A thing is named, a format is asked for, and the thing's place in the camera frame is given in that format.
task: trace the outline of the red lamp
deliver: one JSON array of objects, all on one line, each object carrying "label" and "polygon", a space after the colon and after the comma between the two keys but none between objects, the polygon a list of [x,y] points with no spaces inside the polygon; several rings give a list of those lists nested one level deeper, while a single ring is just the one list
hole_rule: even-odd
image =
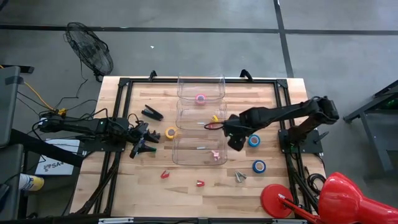
[{"label": "red lamp", "polygon": [[261,204],[273,217],[285,218],[294,211],[312,223],[398,223],[398,209],[366,198],[354,182],[338,172],[323,184],[318,203],[319,216],[294,205],[290,191],[279,184],[264,188]]}]

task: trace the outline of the red lamp base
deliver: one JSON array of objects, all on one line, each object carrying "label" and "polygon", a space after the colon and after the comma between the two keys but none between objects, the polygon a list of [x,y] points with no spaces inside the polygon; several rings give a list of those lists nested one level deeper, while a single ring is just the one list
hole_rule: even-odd
[{"label": "red lamp base", "polygon": [[293,200],[293,196],[288,188],[280,184],[271,184],[265,187],[261,192],[261,205],[268,215],[274,218],[285,218],[292,213],[292,210],[285,207],[280,202],[279,194],[291,201]]}]

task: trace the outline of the red clip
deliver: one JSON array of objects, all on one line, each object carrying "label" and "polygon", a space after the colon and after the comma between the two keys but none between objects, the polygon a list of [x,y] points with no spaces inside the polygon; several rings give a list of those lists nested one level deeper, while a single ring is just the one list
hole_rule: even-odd
[{"label": "red clip", "polygon": [[165,170],[165,171],[163,171],[163,174],[162,174],[162,175],[160,175],[160,178],[162,178],[162,179],[164,179],[164,178],[168,178],[168,177],[169,177],[169,175],[170,175],[170,172],[169,172],[169,171],[167,171],[167,170]]},{"label": "red clip", "polygon": [[201,180],[197,180],[197,187],[203,187],[205,183]]}]

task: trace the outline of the clear plastic bin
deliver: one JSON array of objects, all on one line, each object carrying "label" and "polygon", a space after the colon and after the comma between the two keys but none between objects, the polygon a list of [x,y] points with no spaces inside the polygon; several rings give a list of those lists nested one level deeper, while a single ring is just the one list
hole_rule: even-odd
[{"label": "clear plastic bin", "polygon": [[222,130],[182,130],[175,133],[173,162],[179,165],[222,165],[227,160]]},{"label": "clear plastic bin", "polygon": [[195,100],[197,97],[204,97],[204,100],[219,100],[225,96],[224,75],[205,77],[198,79],[193,77],[178,77],[179,98]]},{"label": "clear plastic bin", "polygon": [[180,129],[204,130],[204,125],[212,122],[214,115],[220,122],[227,119],[225,101],[205,100],[198,104],[196,100],[179,99],[175,124]]}]

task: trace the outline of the yellow cable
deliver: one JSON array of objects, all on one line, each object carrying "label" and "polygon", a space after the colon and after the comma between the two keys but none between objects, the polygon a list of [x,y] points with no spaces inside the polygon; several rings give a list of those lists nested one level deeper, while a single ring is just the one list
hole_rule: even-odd
[{"label": "yellow cable", "polygon": [[34,90],[27,82],[24,82],[24,83],[30,88],[30,90],[32,90],[32,91],[36,94],[37,97],[39,97],[40,101],[43,102],[44,105],[45,105],[48,109],[54,110],[54,108],[52,108],[50,105],[48,105],[48,104],[42,99],[42,97],[36,92],[36,90]]}]

